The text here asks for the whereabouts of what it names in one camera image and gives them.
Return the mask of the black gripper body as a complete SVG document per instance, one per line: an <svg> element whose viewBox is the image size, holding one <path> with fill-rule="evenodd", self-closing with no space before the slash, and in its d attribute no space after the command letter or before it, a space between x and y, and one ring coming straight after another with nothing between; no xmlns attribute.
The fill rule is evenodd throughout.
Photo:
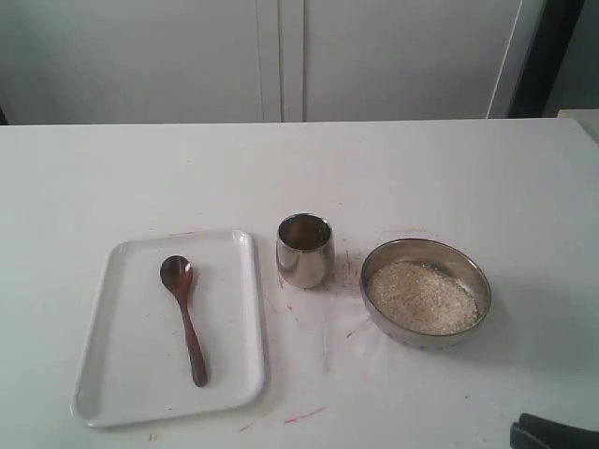
<svg viewBox="0 0 599 449"><path fill-rule="evenodd" d="M597 431L522 413L510 428L509 444L513 449L598 449L599 435Z"/></svg>

